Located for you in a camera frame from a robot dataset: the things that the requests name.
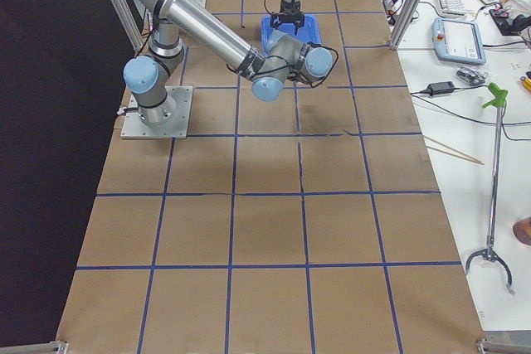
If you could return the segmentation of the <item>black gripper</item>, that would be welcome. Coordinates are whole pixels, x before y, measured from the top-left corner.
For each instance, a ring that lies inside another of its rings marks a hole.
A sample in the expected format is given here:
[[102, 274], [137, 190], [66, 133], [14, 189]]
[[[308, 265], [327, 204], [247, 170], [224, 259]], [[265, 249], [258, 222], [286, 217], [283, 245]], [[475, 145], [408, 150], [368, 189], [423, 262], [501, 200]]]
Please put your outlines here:
[[270, 17], [270, 27], [277, 29], [283, 24], [294, 25], [294, 35], [304, 28], [304, 13], [300, 9], [300, 1], [291, 0], [280, 2], [280, 11], [273, 13]]

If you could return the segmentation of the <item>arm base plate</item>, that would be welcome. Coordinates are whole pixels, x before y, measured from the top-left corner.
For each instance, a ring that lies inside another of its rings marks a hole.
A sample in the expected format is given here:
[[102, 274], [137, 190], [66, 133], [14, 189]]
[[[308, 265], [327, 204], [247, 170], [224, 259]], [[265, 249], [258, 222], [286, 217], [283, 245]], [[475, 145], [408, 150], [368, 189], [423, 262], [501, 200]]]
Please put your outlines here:
[[184, 139], [188, 135], [188, 125], [192, 107], [192, 86], [167, 85], [165, 102], [157, 108], [139, 107], [136, 98], [130, 95], [129, 108], [121, 129], [124, 139]]

